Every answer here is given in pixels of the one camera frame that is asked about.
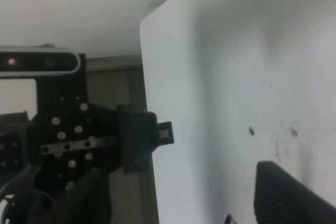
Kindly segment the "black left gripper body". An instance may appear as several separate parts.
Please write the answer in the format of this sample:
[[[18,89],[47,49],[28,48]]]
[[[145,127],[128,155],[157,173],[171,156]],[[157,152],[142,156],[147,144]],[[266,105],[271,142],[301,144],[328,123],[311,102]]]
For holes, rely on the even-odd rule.
[[[36,80],[37,114],[28,146],[41,164],[35,186],[54,199],[93,167],[118,169],[117,113],[88,102],[86,57],[79,58],[75,73]]]

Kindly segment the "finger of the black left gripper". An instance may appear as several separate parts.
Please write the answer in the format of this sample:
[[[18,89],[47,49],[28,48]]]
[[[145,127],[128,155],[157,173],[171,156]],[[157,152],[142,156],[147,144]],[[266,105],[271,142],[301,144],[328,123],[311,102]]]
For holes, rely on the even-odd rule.
[[[174,143],[172,122],[159,123],[155,113],[132,105],[118,106],[117,114],[123,170],[144,172],[158,147]]]

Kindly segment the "black right gripper own left finger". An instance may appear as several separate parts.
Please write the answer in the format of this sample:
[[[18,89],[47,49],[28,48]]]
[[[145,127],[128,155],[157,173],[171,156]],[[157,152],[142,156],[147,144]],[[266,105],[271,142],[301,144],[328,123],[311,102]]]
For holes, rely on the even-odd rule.
[[[108,172],[92,168],[66,193],[55,209],[54,223],[109,223]]]

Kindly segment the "black right gripper own right finger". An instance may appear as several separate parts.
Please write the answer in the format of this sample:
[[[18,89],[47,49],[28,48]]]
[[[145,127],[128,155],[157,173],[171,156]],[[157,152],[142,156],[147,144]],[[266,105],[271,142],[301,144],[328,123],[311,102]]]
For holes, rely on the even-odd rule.
[[[335,223],[335,207],[276,163],[258,162],[254,213],[257,223]]]

